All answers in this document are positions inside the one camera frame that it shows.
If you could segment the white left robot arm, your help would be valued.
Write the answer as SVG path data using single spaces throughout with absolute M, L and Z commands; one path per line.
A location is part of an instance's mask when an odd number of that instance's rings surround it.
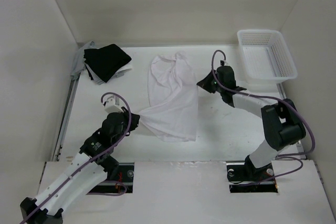
M 124 109 L 107 115 L 64 172 L 42 193 L 20 203 L 23 223 L 62 223 L 65 211 L 103 181 L 113 181 L 119 162 L 111 154 L 135 130 L 140 116 Z

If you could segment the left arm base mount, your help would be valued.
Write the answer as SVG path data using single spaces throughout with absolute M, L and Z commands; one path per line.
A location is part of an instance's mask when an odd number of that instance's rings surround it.
M 115 172 L 95 186 L 89 194 L 118 195 L 133 193 L 134 163 L 120 163 Z

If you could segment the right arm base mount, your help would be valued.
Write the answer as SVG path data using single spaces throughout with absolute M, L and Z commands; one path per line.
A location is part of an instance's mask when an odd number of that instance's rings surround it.
M 277 193 L 272 164 L 255 168 L 246 158 L 244 162 L 226 163 L 229 191 L 231 193 Z

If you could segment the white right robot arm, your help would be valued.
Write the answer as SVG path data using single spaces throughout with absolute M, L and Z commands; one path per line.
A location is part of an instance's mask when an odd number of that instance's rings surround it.
M 306 136 L 303 119 L 299 117 L 292 100 L 247 93 L 245 88 L 236 84 L 230 66 L 220 66 L 211 71 L 197 86 L 209 93 L 218 92 L 229 106 L 262 119 L 265 139 L 245 158 L 243 172 L 248 179 L 257 179 L 284 148 Z

